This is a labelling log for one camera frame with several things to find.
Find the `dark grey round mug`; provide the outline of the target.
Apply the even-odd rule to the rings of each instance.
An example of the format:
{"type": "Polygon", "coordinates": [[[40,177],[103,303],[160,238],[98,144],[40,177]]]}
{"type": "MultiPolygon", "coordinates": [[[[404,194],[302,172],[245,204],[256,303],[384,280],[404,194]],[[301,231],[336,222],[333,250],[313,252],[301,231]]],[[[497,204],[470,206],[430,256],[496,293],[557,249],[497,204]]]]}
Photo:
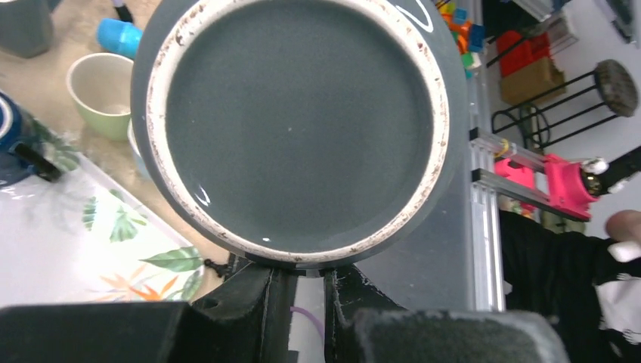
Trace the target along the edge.
{"type": "Polygon", "coordinates": [[[430,1],[163,1],[132,74],[169,205],[254,262],[322,269],[416,230],[464,155],[466,77],[430,1]]]}

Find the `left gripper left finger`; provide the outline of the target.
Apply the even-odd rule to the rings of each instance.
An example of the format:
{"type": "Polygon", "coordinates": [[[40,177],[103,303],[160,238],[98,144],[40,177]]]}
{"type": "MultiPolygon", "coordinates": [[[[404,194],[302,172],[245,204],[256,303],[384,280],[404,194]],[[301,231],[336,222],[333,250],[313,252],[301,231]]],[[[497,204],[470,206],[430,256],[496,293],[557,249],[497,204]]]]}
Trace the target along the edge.
{"type": "Polygon", "coordinates": [[[3,362],[284,362],[296,278],[250,264],[193,303],[1,310],[3,362]]]}

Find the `dark grey angular mug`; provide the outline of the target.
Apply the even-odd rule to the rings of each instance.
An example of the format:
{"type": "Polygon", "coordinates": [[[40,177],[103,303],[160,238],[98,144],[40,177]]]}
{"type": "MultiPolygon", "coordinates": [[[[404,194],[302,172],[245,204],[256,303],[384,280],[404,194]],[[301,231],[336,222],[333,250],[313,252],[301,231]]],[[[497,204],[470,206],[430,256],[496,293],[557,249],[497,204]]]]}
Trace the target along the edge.
{"type": "Polygon", "coordinates": [[[1,50],[21,58],[48,51],[54,24],[47,1],[1,1],[1,50]]]}

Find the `light blue mug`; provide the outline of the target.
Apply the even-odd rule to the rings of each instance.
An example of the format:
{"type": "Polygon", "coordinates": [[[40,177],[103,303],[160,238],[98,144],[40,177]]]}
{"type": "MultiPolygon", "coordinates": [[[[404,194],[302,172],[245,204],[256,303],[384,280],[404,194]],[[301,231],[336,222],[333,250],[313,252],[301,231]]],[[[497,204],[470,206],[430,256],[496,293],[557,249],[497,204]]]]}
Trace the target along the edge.
{"type": "Polygon", "coordinates": [[[138,171],[138,174],[147,180],[151,180],[150,174],[147,171],[147,167],[145,166],[144,160],[142,159],[140,155],[140,151],[138,149],[138,144],[135,138],[135,133],[133,130],[133,122],[130,119],[129,124],[128,124],[128,129],[127,129],[127,136],[129,140],[129,145],[132,149],[132,157],[134,160],[135,167],[138,171]]]}

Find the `dark blue mug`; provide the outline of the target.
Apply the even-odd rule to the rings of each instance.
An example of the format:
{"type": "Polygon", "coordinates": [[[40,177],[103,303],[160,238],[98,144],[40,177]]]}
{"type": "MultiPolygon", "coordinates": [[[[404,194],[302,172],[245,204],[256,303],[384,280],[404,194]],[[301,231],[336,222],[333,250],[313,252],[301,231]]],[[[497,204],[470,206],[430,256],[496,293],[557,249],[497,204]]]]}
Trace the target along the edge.
{"type": "Polygon", "coordinates": [[[1,93],[1,186],[8,187],[32,175],[55,182],[62,172],[45,158],[33,119],[1,93]]]}

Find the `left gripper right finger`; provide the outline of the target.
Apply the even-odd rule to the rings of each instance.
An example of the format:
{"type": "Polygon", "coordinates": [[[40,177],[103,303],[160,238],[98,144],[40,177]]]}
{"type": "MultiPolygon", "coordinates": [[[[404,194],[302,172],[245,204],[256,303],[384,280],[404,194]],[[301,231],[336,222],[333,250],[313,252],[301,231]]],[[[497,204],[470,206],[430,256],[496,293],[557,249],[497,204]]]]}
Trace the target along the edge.
{"type": "Polygon", "coordinates": [[[324,274],[327,362],[567,362],[530,312],[408,310],[353,265],[324,274]]]}

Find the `light green mug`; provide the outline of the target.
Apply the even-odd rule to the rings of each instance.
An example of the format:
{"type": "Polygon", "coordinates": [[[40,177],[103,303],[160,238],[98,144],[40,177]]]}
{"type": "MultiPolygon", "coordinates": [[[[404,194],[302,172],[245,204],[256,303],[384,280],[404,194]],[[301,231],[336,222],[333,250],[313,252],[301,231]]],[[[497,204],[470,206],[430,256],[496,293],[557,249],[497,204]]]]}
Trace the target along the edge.
{"type": "Polygon", "coordinates": [[[127,141],[134,61],[111,53],[87,54],[72,63],[66,86],[85,124],[112,141],[127,141]]]}

